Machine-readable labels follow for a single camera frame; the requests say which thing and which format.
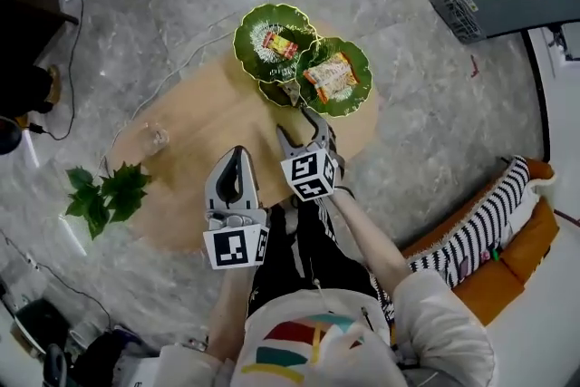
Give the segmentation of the black oval device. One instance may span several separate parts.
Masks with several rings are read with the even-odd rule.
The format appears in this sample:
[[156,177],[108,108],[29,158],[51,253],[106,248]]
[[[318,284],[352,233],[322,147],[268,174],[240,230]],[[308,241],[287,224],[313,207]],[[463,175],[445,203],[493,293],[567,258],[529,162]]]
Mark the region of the black oval device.
[[0,156],[14,151],[20,144],[23,130],[12,118],[0,115]]

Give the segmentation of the person's right forearm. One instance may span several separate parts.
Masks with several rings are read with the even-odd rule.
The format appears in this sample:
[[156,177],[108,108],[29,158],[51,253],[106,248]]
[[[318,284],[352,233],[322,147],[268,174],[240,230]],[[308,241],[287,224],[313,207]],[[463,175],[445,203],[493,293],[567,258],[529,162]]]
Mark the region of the person's right forearm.
[[366,265],[380,286],[391,295],[396,287],[411,274],[411,269],[401,251],[372,222],[346,187],[335,188],[331,201],[350,229]]

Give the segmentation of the green leafy plant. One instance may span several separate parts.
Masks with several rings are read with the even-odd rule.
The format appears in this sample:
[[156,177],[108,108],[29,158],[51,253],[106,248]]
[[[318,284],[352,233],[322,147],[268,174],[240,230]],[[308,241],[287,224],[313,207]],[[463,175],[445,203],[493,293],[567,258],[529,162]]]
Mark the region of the green leafy plant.
[[130,219],[140,209],[152,180],[140,163],[123,162],[111,175],[100,176],[100,184],[82,167],[68,169],[66,174],[73,192],[68,195],[70,203],[65,215],[83,218],[92,240],[110,223]]

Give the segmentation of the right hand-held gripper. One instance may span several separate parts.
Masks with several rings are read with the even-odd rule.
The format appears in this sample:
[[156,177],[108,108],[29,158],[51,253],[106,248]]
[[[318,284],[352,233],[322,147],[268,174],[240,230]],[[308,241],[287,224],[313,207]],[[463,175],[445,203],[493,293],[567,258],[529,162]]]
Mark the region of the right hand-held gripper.
[[276,125],[276,136],[284,153],[281,168],[286,183],[302,201],[333,195],[337,174],[343,174],[344,159],[327,145],[330,139],[329,125],[316,111],[303,106],[301,113],[314,128],[314,135],[308,146],[303,148],[292,139],[280,124]]

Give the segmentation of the person's white printed shirt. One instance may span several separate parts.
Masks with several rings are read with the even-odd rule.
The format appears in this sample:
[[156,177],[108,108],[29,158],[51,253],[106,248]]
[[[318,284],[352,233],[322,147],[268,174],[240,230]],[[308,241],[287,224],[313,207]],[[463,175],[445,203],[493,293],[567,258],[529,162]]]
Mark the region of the person's white printed shirt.
[[407,276],[388,326],[378,302],[343,289],[301,290],[247,320],[236,360],[176,345],[154,387],[498,387],[492,345],[435,272]]

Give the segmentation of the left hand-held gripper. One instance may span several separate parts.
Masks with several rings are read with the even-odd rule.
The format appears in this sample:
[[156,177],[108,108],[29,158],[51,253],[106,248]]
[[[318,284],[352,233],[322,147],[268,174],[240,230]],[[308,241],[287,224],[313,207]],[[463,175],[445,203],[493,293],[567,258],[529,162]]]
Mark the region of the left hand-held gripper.
[[208,230],[203,233],[213,269],[261,266],[269,227],[260,208],[259,187],[250,153],[236,146],[217,162],[205,183]]

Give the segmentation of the large beige snack packet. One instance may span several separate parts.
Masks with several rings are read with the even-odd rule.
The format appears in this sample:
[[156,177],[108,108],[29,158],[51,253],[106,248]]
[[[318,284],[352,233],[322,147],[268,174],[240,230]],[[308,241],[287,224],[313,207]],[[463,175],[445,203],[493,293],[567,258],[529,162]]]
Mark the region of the large beige snack packet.
[[335,53],[326,61],[306,69],[303,76],[314,86],[323,103],[359,83],[343,53]]

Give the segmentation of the person's left forearm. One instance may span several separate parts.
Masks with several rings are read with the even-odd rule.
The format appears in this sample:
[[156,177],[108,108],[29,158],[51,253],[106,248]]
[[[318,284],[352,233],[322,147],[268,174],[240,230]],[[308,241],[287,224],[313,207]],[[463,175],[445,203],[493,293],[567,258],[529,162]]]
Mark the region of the person's left forearm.
[[254,277],[252,267],[226,271],[218,300],[211,312],[206,353],[225,362],[235,361],[245,338],[248,298]]

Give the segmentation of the grey wrapper piece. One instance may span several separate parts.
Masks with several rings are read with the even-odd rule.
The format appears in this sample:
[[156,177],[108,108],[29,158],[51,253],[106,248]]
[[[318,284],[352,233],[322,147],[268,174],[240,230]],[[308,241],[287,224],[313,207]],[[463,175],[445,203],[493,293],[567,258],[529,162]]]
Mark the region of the grey wrapper piece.
[[290,99],[291,105],[297,107],[300,101],[300,85],[296,80],[280,83],[279,86]]

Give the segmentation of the yellow and red candy wrapper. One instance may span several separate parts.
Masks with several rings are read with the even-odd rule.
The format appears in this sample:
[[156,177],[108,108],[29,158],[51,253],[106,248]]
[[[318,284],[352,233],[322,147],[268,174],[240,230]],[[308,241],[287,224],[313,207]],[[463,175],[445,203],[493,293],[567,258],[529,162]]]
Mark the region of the yellow and red candy wrapper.
[[292,59],[298,50],[298,44],[274,32],[268,32],[266,34],[262,46],[285,59]]

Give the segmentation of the person's black striped trousers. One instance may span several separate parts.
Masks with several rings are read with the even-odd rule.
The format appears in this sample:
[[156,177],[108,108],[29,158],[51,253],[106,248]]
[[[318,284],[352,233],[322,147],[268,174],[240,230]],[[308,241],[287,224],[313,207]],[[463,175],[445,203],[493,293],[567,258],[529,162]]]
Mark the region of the person's black striped trousers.
[[270,230],[264,262],[254,275],[248,313],[278,297],[301,290],[342,289],[368,295],[381,309],[386,301],[368,270],[338,246],[334,226],[320,199],[296,201],[297,227],[286,232],[285,210],[270,209]]

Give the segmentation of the black white striped cushion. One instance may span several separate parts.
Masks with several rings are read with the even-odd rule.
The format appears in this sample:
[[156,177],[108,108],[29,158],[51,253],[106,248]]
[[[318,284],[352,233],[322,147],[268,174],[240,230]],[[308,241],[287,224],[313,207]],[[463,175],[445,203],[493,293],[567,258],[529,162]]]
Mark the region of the black white striped cushion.
[[438,272],[454,288],[484,264],[484,255],[508,243],[508,221],[531,180],[527,161],[514,156],[502,176],[443,237],[407,259],[413,272]]

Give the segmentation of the black bag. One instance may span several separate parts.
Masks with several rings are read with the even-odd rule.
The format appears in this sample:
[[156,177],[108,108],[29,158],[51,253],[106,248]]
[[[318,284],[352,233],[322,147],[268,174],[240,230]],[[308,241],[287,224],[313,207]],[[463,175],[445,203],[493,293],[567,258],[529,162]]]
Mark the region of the black bag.
[[83,387],[111,387],[113,371],[124,354],[148,357],[153,353],[136,334],[118,326],[97,337],[78,356],[72,377]]

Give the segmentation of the orange sofa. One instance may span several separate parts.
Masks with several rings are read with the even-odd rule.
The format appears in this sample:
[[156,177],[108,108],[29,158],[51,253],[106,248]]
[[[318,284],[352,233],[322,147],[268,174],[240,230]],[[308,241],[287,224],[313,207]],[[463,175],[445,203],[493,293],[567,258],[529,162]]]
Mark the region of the orange sofa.
[[[527,161],[531,180],[550,179],[555,175],[552,167],[539,160],[523,157]],[[429,247],[459,221],[504,173],[483,188],[474,198],[435,227],[429,234],[404,249],[408,259],[414,253]],[[552,207],[546,199],[540,199],[531,219],[511,242],[487,252],[484,264],[454,288],[453,293],[471,310],[484,325],[490,324],[512,301],[520,296],[529,278],[535,273],[550,251],[559,226]]]

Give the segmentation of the green leaf plate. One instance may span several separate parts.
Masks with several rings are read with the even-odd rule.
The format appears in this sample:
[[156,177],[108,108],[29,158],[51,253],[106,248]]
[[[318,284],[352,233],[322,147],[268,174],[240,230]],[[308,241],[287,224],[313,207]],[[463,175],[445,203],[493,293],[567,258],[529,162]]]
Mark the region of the green leaf plate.
[[[262,42],[268,32],[280,34],[298,44],[292,59],[285,59],[267,50]],[[234,33],[234,55],[242,69],[257,82],[258,90],[280,107],[293,107],[279,86],[296,80],[300,85],[297,107],[307,106],[322,115],[345,117],[356,112],[368,100],[372,89],[370,62],[356,44],[337,36],[319,34],[308,16],[295,6],[264,4],[245,15]],[[335,94],[328,103],[318,97],[303,71],[316,66],[335,53],[343,53],[359,83]]]

